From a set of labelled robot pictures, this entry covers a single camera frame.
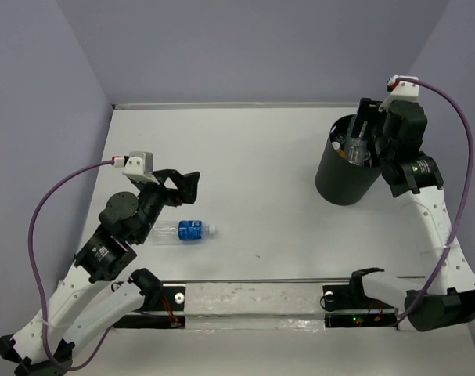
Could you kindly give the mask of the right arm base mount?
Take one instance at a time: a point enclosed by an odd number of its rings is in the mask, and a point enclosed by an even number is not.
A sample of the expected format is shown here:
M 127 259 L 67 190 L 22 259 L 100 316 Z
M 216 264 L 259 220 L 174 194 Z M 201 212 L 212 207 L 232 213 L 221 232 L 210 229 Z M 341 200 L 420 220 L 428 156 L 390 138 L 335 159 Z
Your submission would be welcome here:
M 319 299 L 319 305 L 325 311 L 325 327 L 398 327 L 398 311 L 380 300 L 368 298 L 362 290 L 365 275 L 382 272 L 381 268 L 360 269 L 351 274 L 346 284 L 325 285 Z

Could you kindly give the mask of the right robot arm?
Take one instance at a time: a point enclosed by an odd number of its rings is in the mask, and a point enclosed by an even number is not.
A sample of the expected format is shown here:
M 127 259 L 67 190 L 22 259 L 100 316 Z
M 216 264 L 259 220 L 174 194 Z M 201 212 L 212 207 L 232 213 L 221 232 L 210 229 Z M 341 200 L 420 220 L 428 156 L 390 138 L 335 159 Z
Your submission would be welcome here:
M 444 180 L 436 161 L 421 151 L 427 126 L 424 109 L 405 99 L 380 105 L 382 120 L 372 143 L 382 176 L 413 229 L 428 278 L 423 285 L 381 268 L 351 274 L 348 301 L 357 307 L 372 300 L 401 311 L 417 331 L 475 320 L 475 273 L 466 261 L 445 203 Z

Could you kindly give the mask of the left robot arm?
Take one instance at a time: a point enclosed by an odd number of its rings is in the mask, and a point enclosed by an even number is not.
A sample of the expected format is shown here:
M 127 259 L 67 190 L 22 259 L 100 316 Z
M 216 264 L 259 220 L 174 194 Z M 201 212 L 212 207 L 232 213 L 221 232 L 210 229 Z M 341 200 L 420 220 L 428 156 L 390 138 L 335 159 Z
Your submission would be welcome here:
M 129 175 L 138 193 L 118 192 L 99 214 L 99 226 L 74 256 L 63 280 L 41 310 L 15 334 L 0 337 L 0 356 L 16 364 L 16 375 L 64 375 L 76 370 L 73 358 L 121 317 L 152 309 L 163 300 L 163 285 L 148 269 L 137 269 L 93 309 L 87 305 L 136 257 L 166 206 L 194 204 L 199 172 L 174 169 Z

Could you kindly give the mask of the orange juice bottle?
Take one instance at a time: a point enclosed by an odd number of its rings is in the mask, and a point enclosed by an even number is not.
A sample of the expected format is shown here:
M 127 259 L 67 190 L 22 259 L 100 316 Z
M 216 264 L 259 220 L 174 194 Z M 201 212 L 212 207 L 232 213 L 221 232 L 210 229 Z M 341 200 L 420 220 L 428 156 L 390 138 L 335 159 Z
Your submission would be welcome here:
M 342 158 L 345 158 L 345 153 L 344 153 L 344 150 L 343 150 L 343 145 L 340 144 L 339 142 L 337 141 L 333 141 L 332 142 L 332 147 L 333 149 L 342 157 Z

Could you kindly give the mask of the blue label water bottle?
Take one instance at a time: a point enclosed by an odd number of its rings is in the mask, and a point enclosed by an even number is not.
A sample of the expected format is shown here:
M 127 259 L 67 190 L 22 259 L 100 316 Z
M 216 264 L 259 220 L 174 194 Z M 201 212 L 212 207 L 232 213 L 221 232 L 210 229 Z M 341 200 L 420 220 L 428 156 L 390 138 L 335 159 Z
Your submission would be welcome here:
M 157 222 L 147 240 L 155 245 L 200 243 L 216 237 L 217 227 L 201 220 Z

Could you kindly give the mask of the clear unlabeled bottle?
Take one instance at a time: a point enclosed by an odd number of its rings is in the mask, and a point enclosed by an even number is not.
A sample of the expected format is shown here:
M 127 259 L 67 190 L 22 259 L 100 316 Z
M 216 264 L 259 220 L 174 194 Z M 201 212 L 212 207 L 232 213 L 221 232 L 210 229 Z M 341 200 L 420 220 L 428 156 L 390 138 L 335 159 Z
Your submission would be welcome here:
M 354 115 L 347 128 L 347 137 L 350 139 L 363 139 L 367 124 L 367 120 L 360 119 L 358 115 Z

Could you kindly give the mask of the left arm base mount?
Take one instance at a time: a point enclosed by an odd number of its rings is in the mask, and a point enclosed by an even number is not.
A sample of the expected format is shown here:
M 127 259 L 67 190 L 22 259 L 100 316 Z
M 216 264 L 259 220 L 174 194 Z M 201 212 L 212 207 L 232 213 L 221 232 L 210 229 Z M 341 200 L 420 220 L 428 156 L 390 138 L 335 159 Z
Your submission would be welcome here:
M 183 329 L 185 291 L 181 284 L 163 284 L 148 269 L 137 269 L 127 279 L 136 285 L 142 306 L 121 317 L 114 329 Z

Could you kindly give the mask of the black cylindrical bin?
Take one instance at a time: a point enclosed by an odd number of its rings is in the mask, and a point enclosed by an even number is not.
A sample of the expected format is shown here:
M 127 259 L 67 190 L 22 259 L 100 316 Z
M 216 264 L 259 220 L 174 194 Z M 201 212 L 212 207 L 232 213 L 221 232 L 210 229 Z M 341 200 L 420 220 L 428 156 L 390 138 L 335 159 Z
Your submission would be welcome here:
M 359 202 L 381 175 L 381 167 L 372 162 L 364 167 L 350 163 L 336 151 L 333 143 L 344 138 L 352 114 L 334 122 L 315 175 L 319 194 L 332 204 L 348 206 Z

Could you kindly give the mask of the red cap bottle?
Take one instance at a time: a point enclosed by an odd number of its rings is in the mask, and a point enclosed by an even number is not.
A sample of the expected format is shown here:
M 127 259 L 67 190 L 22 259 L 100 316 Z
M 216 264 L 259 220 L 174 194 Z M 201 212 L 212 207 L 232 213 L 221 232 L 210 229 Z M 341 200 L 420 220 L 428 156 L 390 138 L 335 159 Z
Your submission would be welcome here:
M 345 142 L 344 153 L 349 163 L 360 167 L 367 165 L 371 158 L 368 142 L 363 138 L 348 137 Z

